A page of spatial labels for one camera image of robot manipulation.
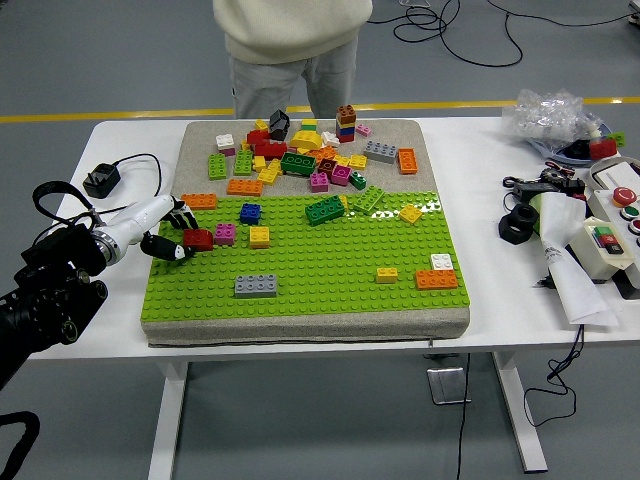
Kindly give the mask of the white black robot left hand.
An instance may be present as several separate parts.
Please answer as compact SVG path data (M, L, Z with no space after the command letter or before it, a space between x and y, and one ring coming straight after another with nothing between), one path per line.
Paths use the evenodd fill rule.
M110 240L113 253L110 265L119 262L130 245L140 245L147 255L166 261L191 258L194 247L185 247L169 239L150 234L161 220L168 220L178 230L198 229L190 207L171 195L160 195L137 202L116 215L102 232Z

